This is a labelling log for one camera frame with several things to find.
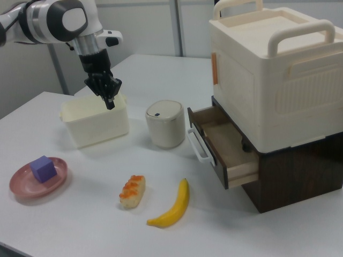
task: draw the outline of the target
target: purple cube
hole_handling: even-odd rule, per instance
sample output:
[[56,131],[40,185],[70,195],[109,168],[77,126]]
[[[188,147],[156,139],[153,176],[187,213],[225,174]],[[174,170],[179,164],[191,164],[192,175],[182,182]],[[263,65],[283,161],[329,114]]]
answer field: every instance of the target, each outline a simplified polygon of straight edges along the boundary
[[44,183],[53,176],[57,175],[54,163],[45,155],[30,163],[30,168],[34,177]]

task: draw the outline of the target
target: white plastic container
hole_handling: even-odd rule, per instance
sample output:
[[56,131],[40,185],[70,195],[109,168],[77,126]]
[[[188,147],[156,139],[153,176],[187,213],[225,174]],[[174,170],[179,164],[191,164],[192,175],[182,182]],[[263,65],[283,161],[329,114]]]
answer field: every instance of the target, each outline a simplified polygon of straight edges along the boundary
[[76,147],[84,147],[127,134],[126,102],[119,92],[115,108],[108,110],[101,97],[89,95],[62,103],[60,118]]
[[145,114],[152,142],[161,148],[173,148],[185,138],[182,104],[162,100],[150,106]]
[[210,20],[214,98],[261,153],[343,131],[343,30],[288,8]]

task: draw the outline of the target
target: drawer handle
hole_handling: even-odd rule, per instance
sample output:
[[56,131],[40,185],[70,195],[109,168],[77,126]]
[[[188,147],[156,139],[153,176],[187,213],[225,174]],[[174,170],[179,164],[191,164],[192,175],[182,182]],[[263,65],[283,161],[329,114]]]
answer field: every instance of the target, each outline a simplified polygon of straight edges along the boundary
[[[202,149],[204,150],[204,152],[206,153],[207,157],[202,157],[198,151],[198,148],[196,147],[194,141],[193,141],[193,138],[191,138],[191,134],[194,134],[195,137],[197,138],[199,144],[201,145]],[[215,163],[214,163],[214,159],[213,159],[213,156],[212,154],[210,153],[209,149],[207,148],[203,138],[201,137],[201,135],[199,134],[199,132],[197,131],[196,128],[194,128],[194,124],[192,124],[192,128],[188,129],[187,130],[187,137],[188,137],[188,140],[190,141],[192,147],[193,147],[193,150],[195,152],[195,154],[197,155],[198,157],[198,160],[199,162],[202,162],[202,163],[207,163],[207,162],[210,162],[213,166],[215,166]]]

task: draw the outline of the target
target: drawer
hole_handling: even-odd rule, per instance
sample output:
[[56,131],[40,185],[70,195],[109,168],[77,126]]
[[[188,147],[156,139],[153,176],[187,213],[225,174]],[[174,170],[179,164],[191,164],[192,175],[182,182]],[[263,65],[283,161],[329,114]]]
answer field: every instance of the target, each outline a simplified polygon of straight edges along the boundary
[[[258,154],[244,151],[242,136],[226,114],[217,106],[193,112],[188,108],[191,129],[188,136],[200,161],[209,161],[225,189],[258,180]],[[201,158],[197,152],[199,143],[209,155]]]

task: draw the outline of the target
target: white drawer handle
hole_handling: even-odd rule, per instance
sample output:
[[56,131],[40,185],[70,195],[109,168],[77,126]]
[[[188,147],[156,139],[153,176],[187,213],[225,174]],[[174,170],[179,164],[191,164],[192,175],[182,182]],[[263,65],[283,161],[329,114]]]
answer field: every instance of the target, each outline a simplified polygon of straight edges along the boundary
[[[202,157],[198,151],[198,148],[196,147],[194,141],[193,141],[193,138],[191,138],[190,134],[194,133],[195,137],[197,138],[198,142],[200,143],[202,149],[204,150],[204,152],[206,153],[207,157]],[[207,163],[207,162],[210,162],[213,166],[215,166],[215,163],[214,163],[214,159],[209,151],[209,149],[207,148],[205,142],[203,141],[201,135],[199,134],[199,132],[197,131],[196,128],[194,128],[194,124],[192,124],[192,128],[188,129],[187,130],[187,137],[188,137],[188,140],[190,141],[192,147],[193,147],[193,150],[195,152],[195,154],[197,155],[198,157],[198,160],[199,162],[202,162],[202,163]]]
[[224,8],[237,6],[245,3],[256,2],[256,11],[262,11],[263,1],[262,0],[220,0],[216,3],[213,9],[213,20],[220,19],[220,11]]
[[276,31],[268,43],[268,57],[275,57],[278,53],[278,44],[290,37],[302,36],[315,32],[326,31],[325,43],[333,43],[335,37],[334,25],[328,20],[319,20],[313,22],[306,22],[296,27],[285,28]]

